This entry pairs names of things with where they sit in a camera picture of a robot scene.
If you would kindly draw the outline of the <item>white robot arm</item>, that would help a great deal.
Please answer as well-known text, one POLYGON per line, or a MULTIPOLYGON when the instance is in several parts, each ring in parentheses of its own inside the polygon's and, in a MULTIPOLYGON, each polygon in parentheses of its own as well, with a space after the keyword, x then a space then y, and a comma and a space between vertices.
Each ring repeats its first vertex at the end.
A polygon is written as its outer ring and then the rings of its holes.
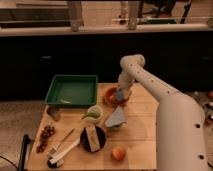
POLYGON ((145 70, 144 65, 141 54, 122 57, 118 85, 127 95, 137 81, 158 102, 157 171, 208 171, 202 107, 192 97, 145 70))

